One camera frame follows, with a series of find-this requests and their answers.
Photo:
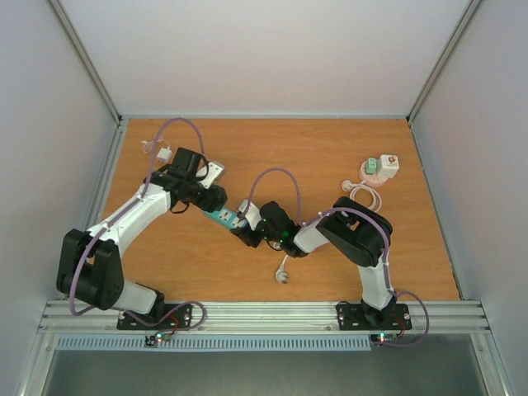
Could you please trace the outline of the right controller board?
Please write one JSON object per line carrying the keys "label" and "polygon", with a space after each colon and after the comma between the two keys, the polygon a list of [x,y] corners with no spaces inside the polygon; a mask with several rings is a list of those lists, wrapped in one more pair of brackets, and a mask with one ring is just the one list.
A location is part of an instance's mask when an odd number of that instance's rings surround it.
{"label": "right controller board", "polygon": [[390,333],[390,332],[378,332],[370,335],[370,341],[373,344],[383,344],[396,342],[399,338],[403,336],[402,332]]}

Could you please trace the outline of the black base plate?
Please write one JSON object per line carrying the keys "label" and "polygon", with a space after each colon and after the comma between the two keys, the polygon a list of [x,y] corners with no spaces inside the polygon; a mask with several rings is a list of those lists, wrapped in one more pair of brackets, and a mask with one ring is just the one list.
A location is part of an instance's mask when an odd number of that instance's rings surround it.
{"label": "black base plate", "polygon": [[341,301],[335,305],[337,324],[342,331],[411,330],[411,316],[406,304],[389,302],[389,306],[378,310],[361,301]]}
{"label": "black base plate", "polygon": [[187,329],[191,326],[192,311],[192,304],[165,304],[157,313],[154,310],[145,314],[126,311],[118,319],[116,328],[121,331]]}

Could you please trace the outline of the controller board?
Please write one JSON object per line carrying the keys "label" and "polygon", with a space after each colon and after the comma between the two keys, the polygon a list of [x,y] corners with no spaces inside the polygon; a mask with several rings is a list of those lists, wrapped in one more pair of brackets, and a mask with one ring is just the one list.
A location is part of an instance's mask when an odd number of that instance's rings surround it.
{"label": "controller board", "polygon": [[396,342],[399,338],[403,336],[402,332],[390,333],[390,332],[378,332],[370,335],[370,341],[373,344],[383,344]]}
{"label": "controller board", "polygon": [[169,342],[171,338],[171,333],[157,332],[153,335],[148,335],[144,338],[144,346],[147,348],[159,347],[163,343]]}

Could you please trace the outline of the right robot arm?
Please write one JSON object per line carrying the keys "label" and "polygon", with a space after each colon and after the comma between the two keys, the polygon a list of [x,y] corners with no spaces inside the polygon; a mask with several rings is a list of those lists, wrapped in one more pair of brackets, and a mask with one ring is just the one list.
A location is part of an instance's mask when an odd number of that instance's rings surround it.
{"label": "right robot arm", "polygon": [[381,328],[394,315],[397,298],[388,276],[392,225],[384,217],[342,196],[329,210],[297,224],[275,201],[260,209],[244,201],[237,215],[245,225],[231,233],[257,248],[265,241],[288,257],[306,257],[316,249],[333,245],[358,266],[362,284],[361,318],[370,328]]}

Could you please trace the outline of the white cube adapter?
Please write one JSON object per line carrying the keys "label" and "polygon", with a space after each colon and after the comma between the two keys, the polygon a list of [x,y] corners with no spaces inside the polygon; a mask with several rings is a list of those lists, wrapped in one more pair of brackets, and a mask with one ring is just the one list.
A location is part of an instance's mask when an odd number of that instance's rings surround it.
{"label": "white cube adapter", "polygon": [[399,171],[399,160],[395,154],[382,154],[379,156],[377,175],[380,178],[392,179]]}

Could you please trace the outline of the pink round power socket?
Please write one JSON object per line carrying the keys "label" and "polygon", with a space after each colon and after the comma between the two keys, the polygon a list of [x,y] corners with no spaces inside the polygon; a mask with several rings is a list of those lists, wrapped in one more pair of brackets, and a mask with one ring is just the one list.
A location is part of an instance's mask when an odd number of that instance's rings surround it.
{"label": "pink round power socket", "polygon": [[379,177],[376,173],[374,174],[367,174],[365,171],[365,167],[367,165],[368,161],[365,160],[359,170],[359,177],[361,179],[361,183],[365,186],[371,187],[371,188],[379,188],[385,185],[388,181],[388,177]]}

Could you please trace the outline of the left controller board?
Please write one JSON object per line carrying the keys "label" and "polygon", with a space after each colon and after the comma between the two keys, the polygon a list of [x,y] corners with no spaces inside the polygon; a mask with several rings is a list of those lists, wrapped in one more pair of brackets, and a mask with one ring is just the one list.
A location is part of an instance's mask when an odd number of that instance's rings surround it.
{"label": "left controller board", "polygon": [[159,347],[163,343],[169,342],[171,338],[171,333],[157,332],[153,335],[148,335],[144,338],[144,346],[147,348]]}

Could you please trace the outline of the teal power strip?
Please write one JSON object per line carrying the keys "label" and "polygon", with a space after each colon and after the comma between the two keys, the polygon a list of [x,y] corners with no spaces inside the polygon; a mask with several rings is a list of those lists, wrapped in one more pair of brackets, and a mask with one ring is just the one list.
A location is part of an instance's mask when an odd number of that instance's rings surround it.
{"label": "teal power strip", "polygon": [[223,207],[221,210],[214,212],[204,211],[203,214],[227,229],[243,228],[248,223],[246,219],[240,219],[237,212],[227,207]]}

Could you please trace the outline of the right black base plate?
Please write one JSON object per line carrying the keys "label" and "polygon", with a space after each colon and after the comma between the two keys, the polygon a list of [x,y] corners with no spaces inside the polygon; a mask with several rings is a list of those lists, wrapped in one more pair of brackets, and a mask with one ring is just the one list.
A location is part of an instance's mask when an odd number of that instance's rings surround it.
{"label": "right black base plate", "polygon": [[389,302],[389,306],[378,310],[361,301],[341,301],[335,305],[337,324],[342,331],[411,330],[411,316],[406,304]]}

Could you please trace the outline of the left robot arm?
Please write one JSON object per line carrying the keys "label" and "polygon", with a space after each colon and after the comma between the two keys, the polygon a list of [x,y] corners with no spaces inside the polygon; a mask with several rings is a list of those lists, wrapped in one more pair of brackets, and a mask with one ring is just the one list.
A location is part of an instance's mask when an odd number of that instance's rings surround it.
{"label": "left robot arm", "polygon": [[194,205],[212,213],[221,210],[227,193],[217,181],[224,166],[203,153],[179,148],[173,160],[153,169],[138,191],[114,214],[82,231],[70,230],[61,248],[56,287],[67,295],[70,312],[80,300],[89,309],[118,309],[136,314],[146,328],[166,318],[162,292],[126,280],[122,259],[131,243],[157,218],[177,214],[176,205]]}

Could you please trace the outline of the aluminium frame rail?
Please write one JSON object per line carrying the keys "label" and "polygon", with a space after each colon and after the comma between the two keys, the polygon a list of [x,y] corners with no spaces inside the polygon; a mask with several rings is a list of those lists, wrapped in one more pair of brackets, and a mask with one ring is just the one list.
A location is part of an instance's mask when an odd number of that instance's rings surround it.
{"label": "aluminium frame rail", "polygon": [[[334,302],[205,302],[207,319],[194,333],[203,334],[325,334],[339,333]],[[429,301],[429,334],[491,332],[478,301]],[[55,333],[116,333],[119,313],[94,309],[70,314],[64,300],[46,303],[38,329]]]}

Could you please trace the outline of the light green plug adapter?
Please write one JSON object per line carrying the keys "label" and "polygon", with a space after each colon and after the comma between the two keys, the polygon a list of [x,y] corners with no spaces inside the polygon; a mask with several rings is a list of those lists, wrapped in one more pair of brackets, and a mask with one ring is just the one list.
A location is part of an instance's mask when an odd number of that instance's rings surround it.
{"label": "light green plug adapter", "polygon": [[363,165],[363,171],[366,175],[375,175],[377,167],[378,163],[376,158],[367,158]]}

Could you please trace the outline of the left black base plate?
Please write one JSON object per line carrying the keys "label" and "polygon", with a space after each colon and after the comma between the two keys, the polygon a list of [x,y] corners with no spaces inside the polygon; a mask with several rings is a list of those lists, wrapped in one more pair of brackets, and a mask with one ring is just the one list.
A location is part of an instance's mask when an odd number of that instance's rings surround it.
{"label": "left black base plate", "polygon": [[192,304],[165,304],[157,313],[154,310],[145,314],[126,311],[118,319],[116,328],[121,331],[187,329],[191,326],[192,311]]}

